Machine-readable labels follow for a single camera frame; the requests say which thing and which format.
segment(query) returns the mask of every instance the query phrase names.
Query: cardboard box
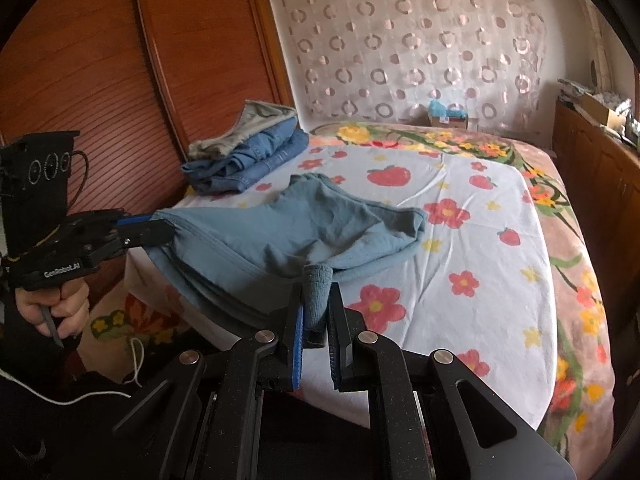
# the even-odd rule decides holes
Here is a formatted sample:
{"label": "cardboard box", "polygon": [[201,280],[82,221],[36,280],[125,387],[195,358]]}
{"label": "cardboard box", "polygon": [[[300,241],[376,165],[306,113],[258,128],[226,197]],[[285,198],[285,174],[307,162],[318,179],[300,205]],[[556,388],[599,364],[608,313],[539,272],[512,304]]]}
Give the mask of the cardboard box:
{"label": "cardboard box", "polygon": [[609,110],[605,105],[596,101],[592,96],[585,94],[580,98],[580,106],[600,124],[608,126],[614,131],[619,131],[620,126],[626,124],[626,117]]}
{"label": "cardboard box", "polygon": [[432,128],[456,128],[459,130],[466,130],[469,126],[469,118],[454,119],[453,117],[429,116],[429,123]]}

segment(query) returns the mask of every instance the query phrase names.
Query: wooden cabinet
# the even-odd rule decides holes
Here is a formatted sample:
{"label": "wooden cabinet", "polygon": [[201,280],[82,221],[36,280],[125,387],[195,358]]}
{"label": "wooden cabinet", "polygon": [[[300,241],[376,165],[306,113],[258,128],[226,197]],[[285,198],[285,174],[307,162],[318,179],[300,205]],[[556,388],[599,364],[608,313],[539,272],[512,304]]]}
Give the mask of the wooden cabinet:
{"label": "wooden cabinet", "polygon": [[553,147],[616,333],[638,303],[630,294],[640,276],[640,158],[561,104]]}

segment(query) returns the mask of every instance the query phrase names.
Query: black metal frame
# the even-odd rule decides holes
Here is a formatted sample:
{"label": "black metal frame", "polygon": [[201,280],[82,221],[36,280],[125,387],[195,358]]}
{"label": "black metal frame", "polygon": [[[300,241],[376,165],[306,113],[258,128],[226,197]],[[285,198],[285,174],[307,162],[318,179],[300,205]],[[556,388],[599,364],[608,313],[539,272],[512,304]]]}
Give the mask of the black metal frame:
{"label": "black metal frame", "polygon": [[[265,390],[290,391],[300,288],[268,329],[231,350],[187,351],[54,468],[53,479],[254,480]],[[367,391],[374,480],[575,480],[571,466],[452,353],[403,351],[366,330],[332,285],[335,386]]]}

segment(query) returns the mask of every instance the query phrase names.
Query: gray fabric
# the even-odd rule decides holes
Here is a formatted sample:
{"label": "gray fabric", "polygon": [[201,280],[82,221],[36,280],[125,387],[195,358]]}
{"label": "gray fabric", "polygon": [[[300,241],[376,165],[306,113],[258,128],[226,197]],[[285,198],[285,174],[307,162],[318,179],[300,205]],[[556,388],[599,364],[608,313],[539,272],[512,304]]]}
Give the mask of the gray fabric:
{"label": "gray fabric", "polygon": [[218,160],[249,137],[296,116],[295,108],[263,101],[245,101],[236,124],[221,137],[192,142],[189,145],[189,158]]}
{"label": "gray fabric", "polygon": [[145,248],[173,286],[238,336],[263,328],[303,282],[305,331],[322,332],[328,285],[374,275],[417,251],[425,214],[363,200],[322,174],[293,175],[270,204],[154,214],[174,240]]}

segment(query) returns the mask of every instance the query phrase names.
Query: bed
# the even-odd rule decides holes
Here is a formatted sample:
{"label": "bed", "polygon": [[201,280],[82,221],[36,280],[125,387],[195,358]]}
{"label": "bed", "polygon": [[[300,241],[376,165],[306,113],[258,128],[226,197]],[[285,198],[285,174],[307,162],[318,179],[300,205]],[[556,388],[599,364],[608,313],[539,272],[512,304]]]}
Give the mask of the bed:
{"label": "bed", "polygon": [[[555,367],[551,383],[547,385],[550,401],[548,397],[538,400],[543,404],[540,412],[540,407],[536,408],[527,402],[520,404],[521,401],[517,400],[517,392],[522,385],[514,386],[513,390],[509,391],[504,389],[504,380],[499,381],[501,385],[498,386],[488,378],[485,380],[497,388],[502,396],[508,398],[512,405],[516,404],[518,408],[522,408],[520,414],[537,427],[547,441],[570,461],[579,478],[588,478],[610,450],[614,375],[609,358],[604,308],[600,301],[597,281],[579,226],[566,200],[564,186],[548,155],[524,143],[463,130],[335,123],[317,128],[313,132],[309,149],[291,161],[294,168],[289,172],[322,171],[320,160],[323,156],[333,158],[337,153],[337,158],[340,159],[347,153],[345,149],[340,148],[341,146],[350,149],[360,146],[365,150],[382,152],[371,155],[380,158],[381,164],[389,163],[389,160],[384,160],[385,150],[396,150],[412,152],[411,155],[417,155],[418,158],[421,155],[424,166],[442,164],[445,156],[468,161],[477,168],[476,173],[480,176],[484,174],[484,168],[491,164],[509,166],[510,170],[520,173],[521,176],[516,174],[511,178],[522,179],[524,193],[518,200],[523,204],[529,203],[542,227],[548,251],[549,280],[552,280],[553,312],[557,317],[557,339],[551,338],[547,341],[543,337],[538,342],[537,333],[525,334],[525,342],[533,347],[540,344],[541,348],[551,346],[555,349],[553,344],[557,344],[557,355],[554,355]],[[391,159],[392,152],[387,153]],[[330,168],[324,170],[328,173],[331,171]],[[238,196],[217,197],[213,205],[241,208],[252,206],[258,203],[258,199],[252,198],[251,191],[254,195],[272,194],[273,197],[277,195],[278,186],[274,178],[267,176],[252,190]],[[202,199],[190,195],[182,200],[180,205],[202,206],[203,200],[211,202],[210,198]],[[491,202],[498,205],[500,201],[489,200],[487,203]],[[542,270],[522,266],[519,271],[522,272],[525,281],[545,281]],[[354,294],[349,295],[346,303],[350,303],[352,308],[358,308]],[[218,346],[228,347],[235,341],[232,335],[217,326],[212,327],[212,324],[207,324],[206,319],[194,314],[177,291],[162,281],[150,262],[145,261],[143,255],[133,253],[128,259],[124,283],[119,284],[93,311],[92,322],[82,341],[80,355],[85,366],[96,368],[119,380],[130,371],[131,360],[127,343],[129,337],[141,336],[153,350],[156,345],[171,342],[185,328],[185,320],[191,321],[197,330]],[[481,339],[480,335],[476,336],[476,340]],[[479,376],[486,376],[485,367],[495,366],[497,362],[487,364],[486,361],[489,359],[485,359],[482,352],[472,351],[481,345],[479,341],[476,345],[469,343],[465,348],[454,350],[459,355],[463,354],[467,364]],[[110,359],[104,357],[107,348],[113,353]],[[322,359],[317,358],[322,363],[318,365],[308,365],[307,359],[303,370],[307,366],[313,367],[314,370],[319,369],[321,365],[327,366],[328,362]],[[526,363],[521,360],[514,362],[519,365]],[[332,408],[330,403],[327,405],[327,399],[331,398],[328,397],[328,389],[326,378],[313,377],[305,381],[303,376],[302,388],[295,394],[347,420],[366,423],[366,407],[363,408],[357,399],[343,402],[338,408]],[[536,386],[533,390],[544,394],[545,387]]]}

